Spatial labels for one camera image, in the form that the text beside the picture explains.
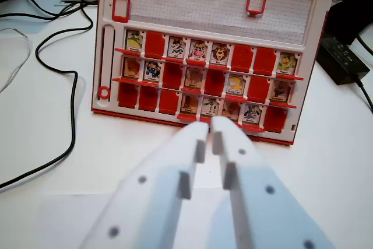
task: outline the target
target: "black object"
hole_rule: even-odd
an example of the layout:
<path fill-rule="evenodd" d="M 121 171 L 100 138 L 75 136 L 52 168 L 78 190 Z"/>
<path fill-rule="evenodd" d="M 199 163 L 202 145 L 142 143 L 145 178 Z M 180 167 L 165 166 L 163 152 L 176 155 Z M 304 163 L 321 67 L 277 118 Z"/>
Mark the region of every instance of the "black object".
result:
<path fill-rule="evenodd" d="M 373 0 L 343 0 L 330 7 L 325 31 L 347 45 L 373 22 Z"/>
<path fill-rule="evenodd" d="M 355 78 L 370 71 L 348 46 L 327 35 L 321 40 L 316 60 L 337 85 L 355 83 Z"/>

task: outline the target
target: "grid paper panel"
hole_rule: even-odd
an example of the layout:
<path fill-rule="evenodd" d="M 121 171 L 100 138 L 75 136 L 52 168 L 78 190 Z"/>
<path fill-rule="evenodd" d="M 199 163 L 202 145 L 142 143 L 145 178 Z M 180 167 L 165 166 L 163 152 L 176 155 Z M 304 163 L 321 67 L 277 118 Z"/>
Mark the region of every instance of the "grid paper panel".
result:
<path fill-rule="evenodd" d="M 267 0 L 260 19 L 247 0 L 131 0 L 131 20 L 250 38 L 302 44 L 312 0 Z M 251 0 L 259 10 L 261 0 Z"/>

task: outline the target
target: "guess who game board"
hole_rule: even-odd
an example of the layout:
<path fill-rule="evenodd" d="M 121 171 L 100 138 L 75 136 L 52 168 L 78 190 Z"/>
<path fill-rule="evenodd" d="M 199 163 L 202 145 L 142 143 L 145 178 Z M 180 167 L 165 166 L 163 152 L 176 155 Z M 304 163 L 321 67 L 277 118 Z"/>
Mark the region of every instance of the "guess who game board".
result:
<path fill-rule="evenodd" d="M 332 0 L 99 0 L 92 110 L 295 138 Z"/>

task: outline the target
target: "cartoon character picture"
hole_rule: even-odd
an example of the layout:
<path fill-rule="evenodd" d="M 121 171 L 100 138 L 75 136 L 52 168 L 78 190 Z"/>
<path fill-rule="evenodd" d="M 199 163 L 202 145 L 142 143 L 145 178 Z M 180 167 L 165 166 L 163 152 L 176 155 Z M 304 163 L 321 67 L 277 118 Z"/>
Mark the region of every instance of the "cartoon character picture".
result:
<path fill-rule="evenodd" d="M 142 36 L 139 31 L 127 30 L 126 49 L 134 52 L 141 52 Z"/>
<path fill-rule="evenodd" d="M 242 119 L 243 123 L 259 125 L 261 119 L 262 110 L 257 105 L 246 105 L 244 118 Z"/>
<path fill-rule="evenodd" d="M 203 117 L 212 117 L 217 115 L 219 103 L 216 99 L 204 98 L 200 115 Z"/>
<path fill-rule="evenodd" d="M 212 45 L 210 63 L 227 65 L 228 62 L 229 49 L 226 44 L 217 44 Z"/>
<path fill-rule="evenodd" d="M 145 61 L 144 67 L 144 81 L 159 82 L 161 75 L 161 66 L 158 62 Z"/>
<path fill-rule="evenodd" d="M 202 84 L 202 71 L 199 68 L 187 68 L 185 73 L 185 87 L 200 89 Z"/>
<path fill-rule="evenodd" d="M 281 52 L 279 64 L 277 65 L 276 73 L 293 75 L 298 59 L 294 54 L 289 52 Z"/>
<path fill-rule="evenodd" d="M 198 40 L 191 41 L 189 58 L 195 59 L 196 61 L 205 61 L 206 53 L 207 46 L 205 45 L 205 42 Z"/>
<path fill-rule="evenodd" d="M 140 64 L 134 58 L 124 58 L 123 76 L 127 78 L 139 78 Z"/>
<path fill-rule="evenodd" d="M 197 96 L 182 96 L 181 113 L 197 114 L 198 97 Z"/>
<path fill-rule="evenodd" d="M 170 36 L 167 56 L 171 58 L 184 58 L 185 43 L 180 37 Z"/>
<path fill-rule="evenodd" d="M 227 93 L 242 96 L 244 94 L 245 79 L 242 75 L 230 74 Z"/>
<path fill-rule="evenodd" d="M 274 81 L 274 83 L 275 87 L 270 99 L 273 101 L 286 102 L 289 96 L 290 86 L 287 84 L 287 82 L 283 81 Z"/>
<path fill-rule="evenodd" d="M 223 105 L 223 111 L 221 115 L 231 119 L 234 122 L 238 121 L 238 115 L 240 114 L 240 106 L 234 101 L 225 101 Z"/>

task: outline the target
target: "white desk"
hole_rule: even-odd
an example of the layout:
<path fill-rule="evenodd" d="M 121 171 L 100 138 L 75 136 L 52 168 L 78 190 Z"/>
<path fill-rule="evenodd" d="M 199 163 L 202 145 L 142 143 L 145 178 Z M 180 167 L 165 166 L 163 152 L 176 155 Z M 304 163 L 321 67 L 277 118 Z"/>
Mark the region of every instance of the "white desk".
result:
<path fill-rule="evenodd" d="M 36 0 L 44 8 L 57 0 Z M 0 5 L 0 13 L 38 13 L 25 0 Z M 96 8 L 87 8 L 96 18 Z M 51 23 L 29 18 L 0 20 L 0 29 L 16 27 L 33 41 L 33 48 L 51 33 L 80 27 L 80 12 Z M 26 53 L 19 40 L 5 41 L 0 33 L 0 72 L 10 69 Z M 373 47 L 373 27 L 361 36 Z M 44 194 L 111 192 L 118 180 L 178 128 L 92 114 L 92 76 L 95 30 L 64 38 L 41 52 L 46 63 L 75 69 L 78 116 L 76 145 L 71 155 L 39 178 L 0 193 L 0 248 L 38 248 L 35 234 Z M 358 42 L 352 50 L 369 66 L 370 57 Z M 373 97 L 373 72 L 364 79 Z M 71 139 L 69 99 L 72 78 L 43 68 L 34 54 L 13 83 L 0 94 L 0 182 L 10 180 L 60 155 Z M 370 248 L 373 229 L 373 116 L 355 85 L 336 86 L 315 64 L 295 144 L 255 146 L 299 200 L 336 248 Z M 198 167 L 195 187 L 219 187 L 220 169 L 210 148 Z"/>

